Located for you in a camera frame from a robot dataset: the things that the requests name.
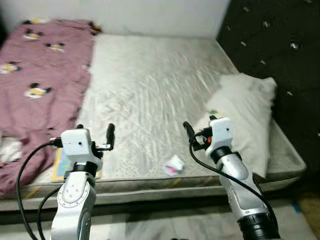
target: book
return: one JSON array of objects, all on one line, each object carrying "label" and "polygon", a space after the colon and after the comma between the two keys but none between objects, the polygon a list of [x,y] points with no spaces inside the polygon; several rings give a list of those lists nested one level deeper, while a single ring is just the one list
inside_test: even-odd
[{"label": "book", "polygon": [[[66,156],[63,148],[57,148],[54,155],[52,182],[63,182],[64,176],[67,171],[71,171],[70,159]],[[101,178],[102,170],[98,171],[95,175],[96,179]]]}]

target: pillow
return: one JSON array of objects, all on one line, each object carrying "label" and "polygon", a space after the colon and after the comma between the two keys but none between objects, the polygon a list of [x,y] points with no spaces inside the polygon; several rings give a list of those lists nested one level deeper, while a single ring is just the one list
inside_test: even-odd
[{"label": "pillow", "polygon": [[232,151],[245,165],[265,178],[269,160],[269,124],[277,87],[273,78],[258,79],[243,73],[221,75],[219,89],[206,104],[207,113],[194,126],[208,126],[209,116],[229,117],[233,127]]}]

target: pink blanket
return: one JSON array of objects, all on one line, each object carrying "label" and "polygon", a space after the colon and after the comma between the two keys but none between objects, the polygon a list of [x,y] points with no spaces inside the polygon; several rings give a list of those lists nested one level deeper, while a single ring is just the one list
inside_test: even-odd
[{"label": "pink blanket", "polygon": [[[0,131],[22,142],[22,158],[0,168],[0,193],[15,191],[26,157],[74,126],[90,81],[94,31],[87,20],[22,24],[0,52]],[[53,164],[46,147],[26,165],[25,185]]]}]

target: bed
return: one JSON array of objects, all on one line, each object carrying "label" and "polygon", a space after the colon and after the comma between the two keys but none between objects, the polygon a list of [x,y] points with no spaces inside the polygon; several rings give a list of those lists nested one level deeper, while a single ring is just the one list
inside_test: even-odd
[{"label": "bed", "polygon": [[[91,83],[77,122],[105,142],[114,123],[115,150],[103,157],[96,183],[96,204],[127,203],[224,195],[215,173],[193,162],[182,122],[195,124],[220,74],[237,69],[213,39],[100,34],[90,68]],[[282,189],[298,180],[306,166],[272,120],[270,160],[264,191]],[[185,167],[171,177],[163,163],[178,155]],[[61,183],[51,182],[53,168],[22,188],[24,207],[36,209]],[[1,196],[0,211],[17,210],[15,196]],[[56,207],[50,198],[46,208]]]}]

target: black cable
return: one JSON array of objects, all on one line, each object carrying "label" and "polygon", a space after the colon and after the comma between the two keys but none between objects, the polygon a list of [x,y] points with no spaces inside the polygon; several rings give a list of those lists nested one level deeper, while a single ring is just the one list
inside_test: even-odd
[{"label": "black cable", "polygon": [[42,199],[39,208],[38,208],[38,212],[37,212],[37,220],[36,220],[36,224],[38,227],[38,231],[39,231],[39,235],[41,240],[46,240],[45,236],[44,236],[44,232],[42,230],[42,226],[41,226],[41,210],[43,208],[43,206],[45,205],[46,201],[55,193],[57,193],[59,191],[60,187],[58,187],[57,189],[51,191],[47,196],[45,196],[44,199]]},{"label": "black cable", "polygon": [[200,164],[201,166],[205,167],[206,169],[209,169],[217,174],[220,174],[222,176],[224,176],[225,178],[227,179],[230,179],[231,181],[239,184],[241,187],[247,189],[249,192],[251,192],[252,194],[254,194],[257,198],[259,198],[265,205],[266,207],[268,208],[269,212],[270,212],[270,215],[271,215],[271,218],[276,226],[276,229],[278,230],[279,227],[278,227],[278,221],[277,221],[277,218],[276,218],[276,215],[275,215],[275,212],[274,210],[272,209],[271,205],[267,202],[267,200],[262,196],[262,193],[259,194],[258,192],[256,192],[254,189],[252,189],[251,187],[249,187],[248,185],[246,185],[245,183],[243,183],[242,181],[234,178],[233,176],[217,169],[217,168],[214,168],[212,166],[209,166],[207,164],[205,164],[204,162],[200,161],[194,154],[193,152],[193,149],[192,149],[192,143],[194,142],[195,138],[198,137],[198,136],[201,136],[202,133],[201,132],[198,132],[196,133],[195,135],[193,135],[193,137],[190,139],[190,144],[189,144],[189,151],[190,151],[190,154],[191,154],[191,157],[198,163]]},{"label": "black cable", "polygon": [[15,184],[16,200],[17,200],[17,203],[18,203],[18,206],[19,206],[20,213],[22,215],[22,220],[23,220],[24,227],[25,227],[26,231],[28,232],[28,234],[30,235],[30,237],[32,238],[32,240],[38,240],[38,239],[34,235],[34,233],[32,232],[32,229],[31,229],[31,227],[30,227],[30,225],[29,225],[29,223],[27,221],[27,217],[26,217],[26,214],[25,214],[24,206],[22,204],[21,193],[20,193],[20,178],[21,178],[22,172],[24,171],[27,163],[32,158],[32,156],[35,155],[35,153],[38,152],[40,149],[42,149],[42,148],[44,148],[46,146],[50,146],[50,145],[52,145],[52,144],[50,142],[47,142],[47,143],[44,143],[44,144],[38,146],[35,150],[33,150],[30,153],[30,155],[26,158],[24,163],[22,164],[22,166],[21,166],[21,168],[19,170],[18,176],[16,177],[16,184]]}]

